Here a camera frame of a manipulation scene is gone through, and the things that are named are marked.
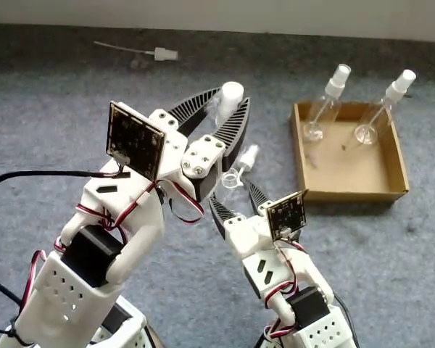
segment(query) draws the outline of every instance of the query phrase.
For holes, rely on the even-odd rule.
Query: cardboard tray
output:
[[[409,191],[394,123],[373,146],[350,146],[352,130],[367,108],[343,103],[336,122],[319,144],[303,144],[302,126],[309,102],[294,105],[291,126],[298,162],[299,186],[306,201],[393,202]]]

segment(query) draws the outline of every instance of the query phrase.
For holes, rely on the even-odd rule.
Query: white robotic arm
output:
[[[249,118],[243,100],[228,122],[188,145],[187,136],[206,117],[215,88],[169,112],[144,117],[111,103],[102,169],[117,175],[92,178],[77,212],[62,229],[36,277],[31,295],[0,348],[155,347],[145,317],[120,297],[132,270],[164,233],[162,203],[197,207],[236,158]],[[107,231],[118,228],[123,242]]]
[[[256,348],[356,348],[342,311],[332,305],[332,288],[298,243],[302,193],[273,202],[250,181],[244,184],[254,216],[238,216],[215,197],[210,208],[254,292],[277,314]]]

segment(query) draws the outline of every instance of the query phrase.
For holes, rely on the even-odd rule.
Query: clear spray bottle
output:
[[[415,80],[415,73],[405,70],[385,91],[378,101],[373,101],[362,115],[353,131],[353,139],[359,144],[373,145],[392,123],[392,111]]]
[[[324,89],[324,95],[315,100],[303,127],[305,142],[318,142],[326,137],[326,132],[340,111],[339,98],[345,88],[351,68],[340,64]]]

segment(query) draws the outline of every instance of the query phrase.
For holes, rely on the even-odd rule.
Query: circuit board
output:
[[[267,209],[270,234],[273,241],[291,239],[306,226],[303,192],[296,192],[272,203]]]
[[[156,181],[165,134],[159,128],[116,103],[109,105],[107,154],[121,165]]]

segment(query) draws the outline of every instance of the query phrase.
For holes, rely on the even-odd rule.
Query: white spray nozzle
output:
[[[154,60],[161,62],[163,60],[178,60],[179,53],[172,49],[165,49],[164,47],[156,47],[154,49]]]
[[[256,156],[260,151],[260,147],[256,144],[251,145],[244,153],[241,154],[238,167],[245,172],[249,172],[254,165],[254,161],[256,160]]]
[[[399,102],[406,94],[407,89],[414,82],[415,78],[415,73],[412,70],[406,69],[398,79],[386,89],[386,96],[395,103]]]
[[[351,67],[346,64],[340,64],[333,74],[332,78],[328,81],[326,86],[326,94],[338,99],[345,88],[345,83],[351,73]]]
[[[239,108],[244,98],[244,87],[238,82],[226,82],[220,89],[216,125],[220,127]]]

